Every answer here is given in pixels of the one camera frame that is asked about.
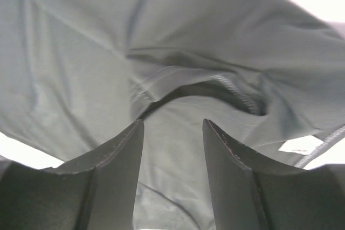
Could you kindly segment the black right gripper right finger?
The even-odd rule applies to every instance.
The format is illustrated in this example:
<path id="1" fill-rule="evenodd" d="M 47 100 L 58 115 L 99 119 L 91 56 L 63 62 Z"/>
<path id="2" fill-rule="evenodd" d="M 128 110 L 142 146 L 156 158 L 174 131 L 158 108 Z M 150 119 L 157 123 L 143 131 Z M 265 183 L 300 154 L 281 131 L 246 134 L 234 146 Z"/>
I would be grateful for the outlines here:
<path id="1" fill-rule="evenodd" d="M 203 143 L 217 229 L 344 229 L 344 165 L 280 163 L 210 120 Z"/>

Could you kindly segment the grey t shirt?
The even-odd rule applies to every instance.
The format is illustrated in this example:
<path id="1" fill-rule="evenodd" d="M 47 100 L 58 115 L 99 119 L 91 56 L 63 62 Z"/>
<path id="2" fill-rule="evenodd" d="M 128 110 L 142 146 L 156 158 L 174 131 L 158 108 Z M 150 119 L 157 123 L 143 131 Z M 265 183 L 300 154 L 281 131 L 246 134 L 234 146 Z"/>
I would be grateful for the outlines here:
<path id="1" fill-rule="evenodd" d="M 289 0 L 1 0 L 1 132 L 61 161 L 145 126 L 135 229 L 215 229 L 202 124 L 305 166 L 344 138 L 344 38 Z"/>

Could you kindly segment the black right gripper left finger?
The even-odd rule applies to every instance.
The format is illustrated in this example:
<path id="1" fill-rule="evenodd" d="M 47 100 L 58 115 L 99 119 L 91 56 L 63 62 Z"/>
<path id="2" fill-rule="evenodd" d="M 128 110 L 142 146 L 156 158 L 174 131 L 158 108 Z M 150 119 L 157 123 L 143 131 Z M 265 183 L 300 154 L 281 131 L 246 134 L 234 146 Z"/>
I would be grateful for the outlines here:
<path id="1" fill-rule="evenodd" d="M 1 229 L 132 229 L 144 124 L 57 168 L 1 159 Z"/>

